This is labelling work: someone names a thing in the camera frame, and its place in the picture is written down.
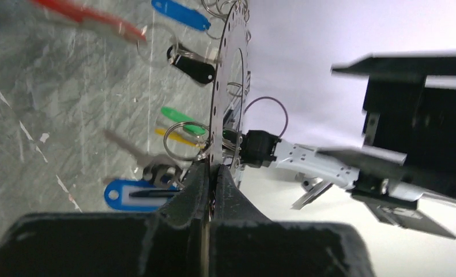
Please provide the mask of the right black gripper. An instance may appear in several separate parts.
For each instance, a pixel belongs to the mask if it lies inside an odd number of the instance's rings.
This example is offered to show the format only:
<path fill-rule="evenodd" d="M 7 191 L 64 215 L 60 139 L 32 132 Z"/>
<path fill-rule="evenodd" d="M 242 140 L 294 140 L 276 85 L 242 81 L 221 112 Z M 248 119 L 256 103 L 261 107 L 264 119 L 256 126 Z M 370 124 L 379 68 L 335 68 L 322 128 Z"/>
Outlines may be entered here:
<path fill-rule="evenodd" d="M 429 76 L 456 76 L 456 55 L 367 56 L 335 64 L 334 73 L 368 77 L 363 101 L 366 146 L 405 154 L 403 164 L 357 149 L 322 149 L 379 179 L 394 179 L 456 199 L 456 88 L 428 87 Z M 381 223 L 456 239 L 418 210 L 418 201 L 353 191 Z"/>

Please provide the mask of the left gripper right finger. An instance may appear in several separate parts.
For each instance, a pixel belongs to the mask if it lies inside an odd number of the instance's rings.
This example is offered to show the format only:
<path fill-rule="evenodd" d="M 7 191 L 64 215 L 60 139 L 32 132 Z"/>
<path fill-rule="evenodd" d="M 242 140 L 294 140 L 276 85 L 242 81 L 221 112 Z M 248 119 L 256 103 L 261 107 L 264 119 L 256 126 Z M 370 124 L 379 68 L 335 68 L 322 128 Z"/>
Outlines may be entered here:
<path fill-rule="evenodd" d="M 209 230 L 209 276 L 374 276 L 352 226 L 268 219 L 220 166 Z"/>

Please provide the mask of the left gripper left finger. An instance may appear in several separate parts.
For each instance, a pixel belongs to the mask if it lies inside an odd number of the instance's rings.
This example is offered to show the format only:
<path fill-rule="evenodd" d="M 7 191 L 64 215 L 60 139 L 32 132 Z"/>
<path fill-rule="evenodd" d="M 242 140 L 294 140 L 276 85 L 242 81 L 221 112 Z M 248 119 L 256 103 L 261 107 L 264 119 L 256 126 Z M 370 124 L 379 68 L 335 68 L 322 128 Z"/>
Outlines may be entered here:
<path fill-rule="evenodd" d="M 208 276 L 209 167 L 151 213 L 34 213 L 0 241 L 0 276 Z"/>

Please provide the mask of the blue key tag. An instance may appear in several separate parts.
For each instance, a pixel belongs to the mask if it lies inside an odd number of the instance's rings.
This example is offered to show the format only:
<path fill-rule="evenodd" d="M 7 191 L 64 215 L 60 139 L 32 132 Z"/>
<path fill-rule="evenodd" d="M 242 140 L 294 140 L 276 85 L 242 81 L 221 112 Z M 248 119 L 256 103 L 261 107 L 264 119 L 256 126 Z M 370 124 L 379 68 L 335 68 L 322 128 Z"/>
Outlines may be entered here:
<path fill-rule="evenodd" d="M 154 212 L 180 192 L 174 186 L 157 188 L 144 180 L 115 179 L 104 190 L 105 203 L 122 212 Z"/>
<path fill-rule="evenodd" d="M 200 12 L 171 0 L 151 0 L 152 7 L 160 14 L 198 31 L 211 27 L 209 20 Z"/>

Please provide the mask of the yellow key tag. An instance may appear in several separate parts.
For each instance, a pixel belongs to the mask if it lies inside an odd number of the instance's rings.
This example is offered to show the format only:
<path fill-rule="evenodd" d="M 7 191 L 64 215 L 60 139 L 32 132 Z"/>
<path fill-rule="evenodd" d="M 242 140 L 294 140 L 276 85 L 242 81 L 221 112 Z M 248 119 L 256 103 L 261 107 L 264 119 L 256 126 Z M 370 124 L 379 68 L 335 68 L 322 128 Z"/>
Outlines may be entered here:
<path fill-rule="evenodd" d="M 163 128 L 156 128 L 154 130 L 154 132 L 160 136 L 165 136 L 166 134 L 166 129 L 163 129 Z M 204 147 L 205 146 L 205 143 L 203 142 L 200 142 L 198 140 L 194 140 L 193 138 L 190 139 L 190 138 L 187 138 L 185 136 L 182 136 L 181 134 L 177 133 L 177 132 L 171 132 L 168 136 L 169 139 L 171 140 L 174 140 L 174 141 L 177 141 L 179 143 L 182 143 L 182 144 L 186 144 L 186 145 L 189 145 L 189 146 L 192 146 L 192 147 Z"/>

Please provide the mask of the green key tag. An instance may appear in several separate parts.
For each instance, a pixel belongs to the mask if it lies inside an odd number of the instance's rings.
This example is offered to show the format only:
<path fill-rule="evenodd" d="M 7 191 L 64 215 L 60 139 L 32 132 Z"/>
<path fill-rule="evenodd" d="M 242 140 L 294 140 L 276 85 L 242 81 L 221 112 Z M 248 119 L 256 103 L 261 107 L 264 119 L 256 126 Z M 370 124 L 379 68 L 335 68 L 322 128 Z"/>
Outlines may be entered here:
<path fill-rule="evenodd" d="M 175 110 L 172 107 L 164 106 L 160 109 L 163 116 L 167 117 L 168 119 L 180 123 L 184 121 L 193 121 L 194 119 Z M 206 130 L 203 127 L 197 125 L 185 125 L 183 126 L 184 131 L 187 133 L 194 135 L 194 136 L 203 136 L 206 133 Z"/>

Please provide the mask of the black key tag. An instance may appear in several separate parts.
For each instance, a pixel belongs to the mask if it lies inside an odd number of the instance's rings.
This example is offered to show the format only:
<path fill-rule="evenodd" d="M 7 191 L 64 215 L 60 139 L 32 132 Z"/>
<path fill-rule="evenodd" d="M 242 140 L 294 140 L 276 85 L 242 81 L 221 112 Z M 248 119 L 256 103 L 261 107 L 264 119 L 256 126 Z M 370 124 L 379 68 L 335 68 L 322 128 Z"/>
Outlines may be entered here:
<path fill-rule="evenodd" d="M 174 54 L 174 50 L 176 50 L 176 46 L 173 44 L 166 53 L 170 65 L 185 73 L 200 85 L 207 85 L 214 80 L 216 70 L 213 65 L 181 54 Z"/>

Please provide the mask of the red key tag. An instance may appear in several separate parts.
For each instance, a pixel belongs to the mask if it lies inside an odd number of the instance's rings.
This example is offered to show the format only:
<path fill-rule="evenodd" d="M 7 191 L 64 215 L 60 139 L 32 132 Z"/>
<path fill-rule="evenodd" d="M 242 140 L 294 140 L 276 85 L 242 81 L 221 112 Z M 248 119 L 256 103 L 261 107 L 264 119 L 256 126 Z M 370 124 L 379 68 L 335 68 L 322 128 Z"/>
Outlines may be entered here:
<path fill-rule="evenodd" d="M 35 5 L 70 20 L 75 26 L 96 33 L 114 35 L 125 41 L 145 43 L 145 32 L 132 23 L 109 13 L 79 5 L 73 1 L 32 1 Z"/>

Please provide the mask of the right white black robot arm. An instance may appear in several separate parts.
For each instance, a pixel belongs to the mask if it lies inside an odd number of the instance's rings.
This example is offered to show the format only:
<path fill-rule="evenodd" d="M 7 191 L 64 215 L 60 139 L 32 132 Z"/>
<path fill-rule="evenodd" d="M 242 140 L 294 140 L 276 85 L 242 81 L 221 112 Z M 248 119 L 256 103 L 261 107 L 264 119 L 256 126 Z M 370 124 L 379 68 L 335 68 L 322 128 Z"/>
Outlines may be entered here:
<path fill-rule="evenodd" d="M 429 76 L 456 76 L 456 55 L 370 55 L 335 73 L 368 77 L 364 145 L 405 154 L 393 162 L 350 148 L 310 148 L 261 130 L 243 137 L 242 164 L 302 176 L 301 208 L 337 186 L 378 221 L 455 238 L 418 208 L 422 197 L 456 204 L 456 88 L 427 87 Z"/>

